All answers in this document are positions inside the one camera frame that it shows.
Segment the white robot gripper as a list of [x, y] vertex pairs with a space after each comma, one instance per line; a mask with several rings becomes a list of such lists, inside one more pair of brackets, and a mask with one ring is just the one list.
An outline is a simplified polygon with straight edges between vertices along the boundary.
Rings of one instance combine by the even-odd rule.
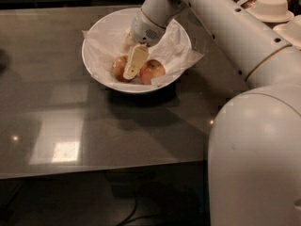
[[125, 34], [120, 51], [128, 53], [123, 77], [134, 79], [149, 57], [149, 49], [165, 35], [166, 30], [154, 24], [141, 10], [135, 15], [130, 31]]

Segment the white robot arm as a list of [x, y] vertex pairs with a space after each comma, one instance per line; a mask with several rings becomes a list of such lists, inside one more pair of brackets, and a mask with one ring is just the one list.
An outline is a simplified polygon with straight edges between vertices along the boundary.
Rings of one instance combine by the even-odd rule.
[[145, 0], [132, 39], [156, 44], [183, 8], [249, 85], [209, 137], [211, 226], [300, 226], [301, 52], [232, 0]]

